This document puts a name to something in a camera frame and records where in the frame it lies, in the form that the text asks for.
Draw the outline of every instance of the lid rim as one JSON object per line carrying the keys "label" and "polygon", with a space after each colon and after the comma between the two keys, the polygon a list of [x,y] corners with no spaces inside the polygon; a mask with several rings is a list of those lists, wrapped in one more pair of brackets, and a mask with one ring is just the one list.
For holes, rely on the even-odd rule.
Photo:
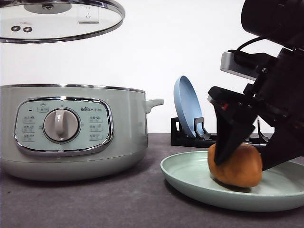
{"label": "lid rim", "polygon": [[7,38],[7,37],[0,37],[1,43],[14,43],[14,44],[42,44],[42,43],[57,43],[57,42],[66,42],[66,41],[73,41],[73,40],[80,40],[86,38],[92,38],[96,36],[103,35],[105,33],[111,32],[118,27],[121,26],[125,17],[125,11],[121,4],[114,0],[4,0],[0,1],[0,9],[4,7],[11,7],[11,6],[19,6],[19,5],[32,5],[32,4],[43,4],[43,3],[71,3],[71,4],[85,4],[91,5],[96,7],[101,7],[105,9],[109,9],[118,13],[121,16],[121,20],[106,29],[97,30],[94,32],[81,34],[81,35],[73,35],[68,37],[60,37],[60,38],[37,38],[37,39],[24,39],[24,38]]}
{"label": "lid rim", "polygon": [[96,88],[96,89],[114,89],[114,90],[124,90],[132,91],[139,93],[146,93],[140,89],[126,88],[126,87],[116,87],[116,86],[105,86],[105,85],[83,85],[83,84],[11,84],[11,85],[2,85],[3,88],[20,88],[20,87],[62,87],[62,88]]}

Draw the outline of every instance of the green plate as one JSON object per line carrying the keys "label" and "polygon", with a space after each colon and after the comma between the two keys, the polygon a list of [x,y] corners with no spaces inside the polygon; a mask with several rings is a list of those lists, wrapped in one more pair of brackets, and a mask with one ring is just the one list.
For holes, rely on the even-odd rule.
{"label": "green plate", "polygon": [[203,203],[241,211],[282,211],[304,205],[304,166],[285,162],[263,172],[259,185],[238,188],[210,174],[207,151],[186,152],[162,160],[166,180],[181,193]]}

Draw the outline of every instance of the orange bun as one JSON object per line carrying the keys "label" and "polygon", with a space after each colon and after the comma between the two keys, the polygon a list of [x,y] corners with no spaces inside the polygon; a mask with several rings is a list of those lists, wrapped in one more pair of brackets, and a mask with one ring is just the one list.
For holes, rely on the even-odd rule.
{"label": "orange bun", "polygon": [[251,145],[241,144],[219,166],[214,162],[215,144],[209,147],[208,165],[211,174],[220,182],[243,188],[254,187],[262,179],[262,159],[258,150]]}

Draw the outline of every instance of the blue plate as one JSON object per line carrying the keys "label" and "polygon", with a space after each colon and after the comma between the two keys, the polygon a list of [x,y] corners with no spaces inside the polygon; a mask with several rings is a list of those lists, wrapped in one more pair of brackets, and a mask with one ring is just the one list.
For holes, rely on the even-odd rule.
{"label": "blue plate", "polygon": [[[184,132],[195,138],[194,119],[202,117],[200,103],[194,88],[186,76],[177,79],[174,85],[174,103],[177,116]],[[204,134],[201,124],[197,125],[199,134]]]}

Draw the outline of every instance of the cooker lid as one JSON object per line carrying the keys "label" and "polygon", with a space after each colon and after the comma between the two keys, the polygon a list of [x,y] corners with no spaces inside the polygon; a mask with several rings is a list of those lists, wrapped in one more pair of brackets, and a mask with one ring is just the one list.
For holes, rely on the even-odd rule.
{"label": "cooker lid", "polygon": [[0,42],[52,43],[113,31],[125,11],[113,0],[3,0],[0,15]]}

